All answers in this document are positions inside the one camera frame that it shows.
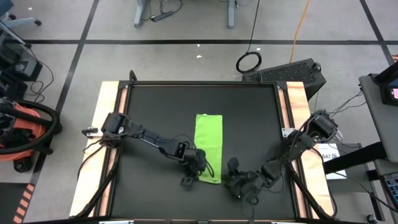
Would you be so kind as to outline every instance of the white paper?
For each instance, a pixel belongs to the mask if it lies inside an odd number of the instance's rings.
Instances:
[[[337,150],[336,144],[334,144],[334,143],[327,144],[326,143],[326,144],[318,144],[318,145],[319,145],[319,151],[322,154],[324,162],[340,156],[340,154]],[[345,170],[338,171],[337,173],[347,176]],[[338,180],[338,179],[346,179],[346,178],[343,176],[337,175],[337,174],[327,174],[326,179],[327,180]]]

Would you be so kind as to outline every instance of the floor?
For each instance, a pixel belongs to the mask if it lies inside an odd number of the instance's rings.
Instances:
[[[40,27],[29,24],[14,30],[53,70],[54,82],[44,92],[43,104],[60,111],[63,123],[63,133],[52,141],[54,153],[39,158],[41,172],[18,174],[11,164],[0,163],[0,182],[37,184],[25,222],[68,217],[86,144],[80,131],[91,124],[102,81],[126,80],[130,70],[139,80],[241,79],[235,63],[247,50],[257,1],[239,0],[234,29],[226,28],[227,3],[182,2],[172,17],[135,28],[135,0],[14,0],[13,14],[42,21]],[[260,2],[251,50],[261,53],[261,68],[289,62],[305,3]],[[178,5],[178,0],[168,0],[164,10]],[[159,2],[152,1],[151,6],[152,14],[158,15]],[[381,72],[392,63],[391,55],[398,54],[397,8],[396,0],[312,1],[294,60],[313,58],[322,65],[327,84],[319,92],[317,109],[333,110],[357,94],[360,76]],[[243,68],[255,62],[247,58]],[[43,69],[39,80],[50,82],[50,72]],[[358,97],[352,105],[363,101],[363,96]],[[378,140],[366,105],[335,119],[345,143],[367,145]],[[342,220],[364,222],[373,213],[366,194],[335,194],[335,198]],[[389,211],[384,213],[386,223],[392,223]]]

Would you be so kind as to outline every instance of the table leg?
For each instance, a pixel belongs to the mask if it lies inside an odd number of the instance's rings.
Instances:
[[[134,19],[134,27],[139,27],[144,22],[142,16],[144,15],[146,0],[137,0],[136,18]]]
[[[228,1],[228,28],[235,27],[235,0]]]
[[[357,151],[329,160],[323,164],[323,168],[325,170],[325,174],[330,174],[352,166],[365,164],[376,159],[385,158],[387,158],[387,155],[384,151],[384,147],[381,142],[377,142]]]

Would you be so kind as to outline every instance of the green cloth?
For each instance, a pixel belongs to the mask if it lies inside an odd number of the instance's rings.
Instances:
[[[223,116],[197,114],[195,145],[206,152],[206,159],[214,170],[212,178],[208,169],[199,176],[200,181],[220,184],[223,157]]]

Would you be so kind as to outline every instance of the office chair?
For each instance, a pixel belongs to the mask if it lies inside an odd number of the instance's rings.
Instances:
[[[8,13],[8,11],[14,6],[11,0],[0,0],[0,29],[5,33],[18,40],[21,44],[30,48],[30,44],[27,44],[22,40],[16,33],[10,30],[11,27],[27,24],[30,22],[34,22],[36,25],[42,25],[42,22],[39,20],[30,17],[25,19],[17,19],[17,17],[13,14]]]

